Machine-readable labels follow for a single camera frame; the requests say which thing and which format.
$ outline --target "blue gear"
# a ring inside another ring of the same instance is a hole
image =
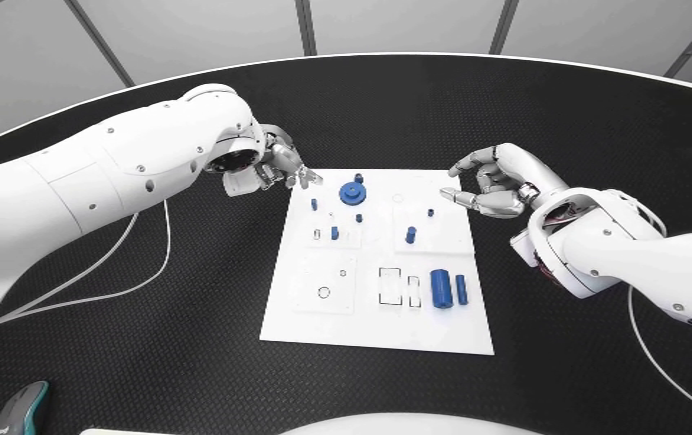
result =
[[[349,182],[339,190],[339,198],[346,205],[359,205],[366,197],[365,185],[358,182]]]

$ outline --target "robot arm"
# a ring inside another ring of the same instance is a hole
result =
[[[692,324],[692,234],[665,238],[660,220],[636,199],[616,190],[568,188],[513,144],[473,152],[450,176],[476,167],[482,193],[440,193],[495,218],[516,217],[526,205],[535,209],[511,240],[528,265],[580,298],[626,281],[671,317]]]
[[[229,196],[284,178],[289,187],[322,182],[290,136],[216,84],[0,164],[0,300],[54,250],[185,190],[202,170],[224,174]]]

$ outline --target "black rubber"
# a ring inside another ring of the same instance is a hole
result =
[[[196,85],[231,85],[258,120],[294,137],[312,167],[447,169],[513,142],[573,186],[619,188],[692,231],[692,90],[560,64],[451,56],[317,58],[231,68],[91,102],[0,139],[0,161]],[[473,176],[463,180],[469,186]],[[509,247],[526,218],[472,214],[496,356],[260,341],[290,192],[229,199],[203,174],[170,203],[173,256],[131,295],[0,325],[0,400],[52,386],[46,434],[88,427],[172,434],[274,434],[368,412],[464,415],[545,434],[684,434],[692,403],[645,358],[626,287],[577,300]],[[22,277],[3,312],[105,253],[120,221]],[[152,208],[113,259],[55,301],[124,289],[165,257]],[[643,337],[692,390],[692,326],[642,296]]]

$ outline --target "small blue part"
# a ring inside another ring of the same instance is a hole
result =
[[[436,308],[450,308],[454,305],[451,299],[450,272],[433,270],[430,272],[430,286],[433,288],[433,305]]]
[[[466,279],[463,275],[454,277],[457,279],[457,303],[469,305],[469,295],[466,294]]]
[[[346,205],[361,205],[366,197],[365,185],[358,182],[346,183],[339,190],[339,198]]]
[[[415,227],[408,227],[407,231],[407,243],[415,242]]]

